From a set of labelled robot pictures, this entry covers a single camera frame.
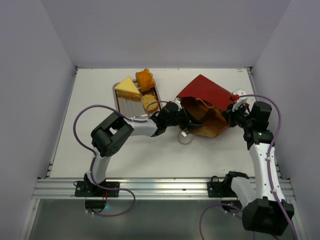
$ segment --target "food item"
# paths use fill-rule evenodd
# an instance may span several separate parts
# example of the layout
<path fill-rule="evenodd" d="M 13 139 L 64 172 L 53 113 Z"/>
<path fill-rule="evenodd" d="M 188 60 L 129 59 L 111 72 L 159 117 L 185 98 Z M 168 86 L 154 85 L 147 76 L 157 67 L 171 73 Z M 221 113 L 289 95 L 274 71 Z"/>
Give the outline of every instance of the food item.
<path fill-rule="evenodd" d="M 130 76 L 115 86 L 114 89 L 123 97 L 140 99 L 140 92 Z"/>
<path fill-rule="evenodd" d="M 219 119 L 220 121 L 222 121 L 223 123 L 227 124 L 227 121 L 226 119 L 222 116 L 221 114 L 221 110 L 219 110 L 218 108 L 216 108 L 215 106 L 213 106 L 212 104 L 206 102 L 206 101 L 203 101 L 202 99 L 200 98 L 196 98 L 195 100 L 197 100 L 197 104 L 198 106 L 206 111 L 206 112 L 209 112 L 209 111 L 214 111 L 215 113 L 215 118 Z"/>
<path fill-rule="evenodd" d="M 156 102 L 157 99 L 155 96 L 152 96 L 150 94 L 146 94 L 142 97 L 142 104 L 143 104 L 143 108 L 148 111 L 148 113 L 153 113 L 155 111 L 158 110 L 158 103 Z"/>
<path fill-rule="evenodd" d="M 156 85 L 152 73 L 147 68 L 143 71 L 136 72 L 135 79 L 138 82 L 141 92 L 146 92 Z"/>

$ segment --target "white table surface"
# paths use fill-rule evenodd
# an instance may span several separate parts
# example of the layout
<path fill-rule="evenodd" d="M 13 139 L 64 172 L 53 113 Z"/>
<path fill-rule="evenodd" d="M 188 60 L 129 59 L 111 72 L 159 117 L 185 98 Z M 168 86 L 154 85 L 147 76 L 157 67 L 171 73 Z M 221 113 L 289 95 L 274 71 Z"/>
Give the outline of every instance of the white table surface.
<path fill-rule="evenodd" d="M 113 85 L 127 76 L 135 78 L 141 69 L 79 69 L 64 120 L 51 178 L 82 178 L 89 169 L 93 154 L 80 146 L 73 136 L 73 122 L 85 107 L 103 104 L 115 108 Z M 242 88 L 253 93 L 246 69 L 150 69 L 161 100 L 173 101 L 196 76 L 202 74 L 230 92 Z M 252 105 L 253 98 L 248 100 Z M 78 121 L 80 139 L 91 146 L 91 131 L 111 111 L 93 108 Z M 223 177 L 239 171 L 254 177 L 254 168 L 244 131 L 230 128 L 216 138 L 197 136 L 191 144 L 177 140 L 179 127 L 169 127 L 158 137 L 129 137 L 110 161 L 106 171 L 112 178 L 194 178 Z"/>

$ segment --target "black bracket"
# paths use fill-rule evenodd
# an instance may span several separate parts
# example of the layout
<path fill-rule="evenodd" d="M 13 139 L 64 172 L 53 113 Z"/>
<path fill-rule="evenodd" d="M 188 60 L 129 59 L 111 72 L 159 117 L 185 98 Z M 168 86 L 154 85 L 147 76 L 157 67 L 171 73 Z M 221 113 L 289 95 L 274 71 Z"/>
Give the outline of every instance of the black bracket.
<path fill-rule="evenodd" d="M 237 195 L 227 188 L 223 182 L 209 181 L 206 183 L 209 198 L 236 198 Z"/>
<path fill-rule="evenodd" d="M 167 127 L 171 126 L 179 126 L 184 131 L 202 126 L 202 123 L 193 117 L 186 108 L 179 109 L 174 102 L 167 103 L 161 111 L 155 112 L 150 119 L 155 122 L 157 127 L 152 137 L 163 134 Z"/>
<path fill-rule="evenodd" d="M 134 128 L 114 112 L 91 132 L 92 145 L 101 157 L 110 157 L 120 150 L 133 131 Z"/>
<path fill-rule="evenodd" d="M 100 212 L 105 208 L 107 200 L 85 200 L 84 207 L 86 210 L 100 209 Z"/>
<path fill-rule="evenodd" d="M 212 177 L 211 181 L 206 183 L 208 197 L 209 198 L 236 198 L 237 195 L 231 189 L 232 178 L 240 177 L 249 179 L 248 175 L 238 171 L 229 171 L 228 174 L 224 176 L 223 181 L 213 181 Z"/>
<path fill-rule="evenodd" d="M 294 206 L 282 200 L 281 204 L 291 220 L 295 214 Z M 288 222 L 279 204 L 268 198 L 257 198 L 244 207 L 242 225 L 245 230 L 281 236 Z"/>
<path fill-rule="evenodd" d="M 120 187 L 120 183 L 118 181 L 104 181 L 99 185 L 111 189 L 118 189 Z M 77 181 L 74 196 L 85 198 L 102 198 L 106 197 L 106 193 L 108 198 L 117 198 L 119 196 L 119 190 L 104 190 L 97 186 L 95 186 L 95 188 L 92 188 L 92 186 L 88 186 L 85 181 Z"/>

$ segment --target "metal frame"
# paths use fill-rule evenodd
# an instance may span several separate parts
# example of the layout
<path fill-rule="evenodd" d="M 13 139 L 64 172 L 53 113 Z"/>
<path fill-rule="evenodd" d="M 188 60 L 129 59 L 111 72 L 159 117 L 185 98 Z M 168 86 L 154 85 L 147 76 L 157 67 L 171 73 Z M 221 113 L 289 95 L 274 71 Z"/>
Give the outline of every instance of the metal frame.
<path fill-rule="evenodd" d="M 52 149 L 52 154 L 49 158 L 49 166 L 48 166 L 48 171 L 46 173 L 46 176 L 48 177 L 48 175 L 50 176 L 50 173 L 51 173 L 51 169 L 52 169 L 52 166 L 54 164 L 54 159 L 56 157 L 56 153 L 57 153 L 57 149 L 58 149 L 58 144 L 59 144 L 59 141 L 60 141 L 60 137 L 61 137 L 61 132 L 62 132 L 62 129 L 63 129 L 63 126 L 64 126 L 64 123 L 65 123 L 65 120 L 66 120 L 66 116 L 67 116 L 67 111 L 68 111 L 68 108 L 69 108 L 69 104 L 70 104 L 70 100 L 71 100 L 71 96 L 72 96 L 72 93 L 74 91 L 74 87 L 75 87 L 75 83 L 76 83 L 76 77 L 77 77 L 77 73 L 78 73 L 78 69 L 79 67 L 78 66 L 74 66 L 74 77 L 72 79 L 72 86 L 71 86 L 71 90 L 70 90 L 70 93 L 69 93 L 69 96 L 68 96 L 68 99 L 67 99 L 67 103 L 63 109 L 63 119 L 61 121 L 61 124 L 59 126 L 59 134 L 56 138 L 56 141 L 53 145 L 53 149 Z"/>
<path fill-rule="evenodd" d="M 247 71 L 249 79 L 250 79 L 250 83 L 251 83 L 251 87 L 252 87 L 253 93 L 256 94 L 257 93 L 257 88 L 256 88 L 256 85 L 255 85 L 254 77 L 253 77 L 253 73 L 252 73 L 253 68 L 254 68 L 253 66 L 246 67 L 246 71 Z"/>
<path fill-rule="evenodd" d="M 39 208 L 40 199 L 32 199 L 28 212 L 26 213 L 25 222 L 20 234 L 19 240 L 28 240 L 34 226 L 37 211 Z"/>
<path fill-rule="evenodd" d="M 33 199 L 79 199 L 75 197 L 75 181 L 82 179 L 39 179 L 35 185 Z M 210 178 L 111 178 L 107 181 L 120 182 L 120 187 L 130 189 L 137 200 L 208 200 L 207 182 Z M 294 200 L 294 191 L 290 180 L 279 180 L 281 189 L 286 199 Z M 250 184 L 256 189 L 256 180 L 250 179 Z M 132 199 L 126 191 L 120 191 L 120 200 Z M 235 197 L 210 198 L 212 200 L 235 200 Z"/>

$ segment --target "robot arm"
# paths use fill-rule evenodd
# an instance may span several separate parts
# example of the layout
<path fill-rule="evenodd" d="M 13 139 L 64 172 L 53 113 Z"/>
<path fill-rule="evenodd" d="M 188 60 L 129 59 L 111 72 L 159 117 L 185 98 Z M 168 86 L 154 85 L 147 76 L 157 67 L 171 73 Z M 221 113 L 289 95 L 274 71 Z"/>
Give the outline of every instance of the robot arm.
<path fill-rule="evenodd" d="M 236 95 L 241 96 L 246 93 L 239 89 L 233 92 L 230 99 L 235 100 L 233 96 Z M 294 207 L 292 204 L 286 203 L 280 188 L 274 146 L 270 152 L 270 174 L 268 174 L 267 152 L 274 136 L 272 132 L 267 130 L 267 127 L 272 108 L 266 102 L 256 101 L 251 111 L 247 113 L 248 105 L 246 102 L 247 97 L 237 98 L 222 115 L 230 127 L 239 126 L 244 130 L 243 138 L 252 158 L 256 190 L 254 191 L 250 185 L 248 176 L 238 172 L 229 172 L 222 184 L 227 183 L 227 187 L 236 193 L 242 204 L 244 229 L 280 236 L 288 226 L 288 222 L 273 192 L 276 192 L 290 219 L 294 215 Z"/>
<path fill-rule="evenodd" d="M 96 151 L 96 159 L 92 168 L 94 180 L 98 184 L 105 181 L 111 156 L 121 149 L 128 137 L 156 137 L 163 134 L 167 127 L 179 126 L 180 129 L 186 131 L 201 125 L 201 122 L 197 121 L 186 109 L 173 102 L 167 103 L 147 122 L 129 121 L 115 112 L 112 113 L 91 132 L 92 145 Z M 88 186 L 94 188 L 94 181 L 90 173 L 89 170 L 84 180 Z"/>

